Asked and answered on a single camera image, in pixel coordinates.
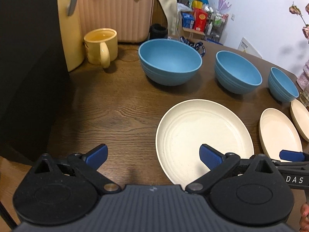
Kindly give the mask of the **person's right hand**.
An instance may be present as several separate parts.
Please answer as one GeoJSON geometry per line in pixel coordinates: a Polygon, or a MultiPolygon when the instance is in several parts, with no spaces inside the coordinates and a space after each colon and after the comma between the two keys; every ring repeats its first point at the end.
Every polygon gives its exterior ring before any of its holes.
{"type": "Polygon", "coordinates": [[[309,206],[308,203],[304,203],[300,208],[301,218],[299,221],[299,232],[309,232],[309,206]]]}

